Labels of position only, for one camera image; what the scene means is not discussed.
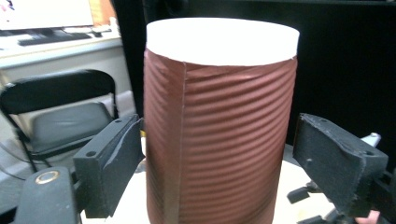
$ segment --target brown ribbed wrap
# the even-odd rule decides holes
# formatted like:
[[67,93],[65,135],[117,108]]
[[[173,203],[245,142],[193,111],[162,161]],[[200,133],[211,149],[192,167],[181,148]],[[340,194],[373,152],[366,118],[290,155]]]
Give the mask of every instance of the brown ribbed wrap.
[[186,63],[148,46],[152,224],[272,223],[296,66]]

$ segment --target black cushion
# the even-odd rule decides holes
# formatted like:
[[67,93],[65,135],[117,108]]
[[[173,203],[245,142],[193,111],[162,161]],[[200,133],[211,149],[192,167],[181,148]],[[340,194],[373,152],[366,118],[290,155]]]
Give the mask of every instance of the black cushion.
[[40,114],[32,119],[33,151],[44,152],[91,139],[111,121],[111,116],[101,103],[74,105]]

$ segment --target black chair backrest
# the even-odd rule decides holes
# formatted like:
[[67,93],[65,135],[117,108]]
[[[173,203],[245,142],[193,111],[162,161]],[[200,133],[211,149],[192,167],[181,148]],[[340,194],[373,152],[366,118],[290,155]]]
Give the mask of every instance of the black chair backrest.
[[0,109],[13,115],[67,105],[113,94],[116,85],[107,73],[77,70],[28,77],[9,83],[0,94]]

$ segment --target metal ring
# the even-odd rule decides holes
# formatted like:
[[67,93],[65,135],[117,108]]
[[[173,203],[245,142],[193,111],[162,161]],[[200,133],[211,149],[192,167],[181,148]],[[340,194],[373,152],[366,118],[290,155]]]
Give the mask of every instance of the metal ring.
[[44,174],[39,175],[36,179],[35,182],[37,184],[47,184],[51,182],[52,180],[55,180],[59,177],[59,171],[49,171]]

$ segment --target black wall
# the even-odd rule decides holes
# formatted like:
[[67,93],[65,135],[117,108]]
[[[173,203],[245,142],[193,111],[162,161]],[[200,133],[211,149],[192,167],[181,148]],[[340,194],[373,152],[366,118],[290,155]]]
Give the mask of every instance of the black wall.
[[[158,15],[153,21],[170,17],[239,18],[299,30],[299,66],[287,142],[292,144],[298,114],[310,113],[358,137],[381,134],[378,148],[390,155],[389,167],[396,166],[396,3],[190,0],[182,13],[170,15],[164,1],[151,2],[156,4],[151,13]],[[116,11],[124,47],[129,51],[133,48],[130,45],[136,45],[136,36],[127,35],[134,23],[126,27],[127,17],[120,15],[127,13],[125,8]],[[126,57],[127,61],[134,60],[127,53]],[[137,70],[130,69],[132,83],[134,73],[143,76],[140,68]]]

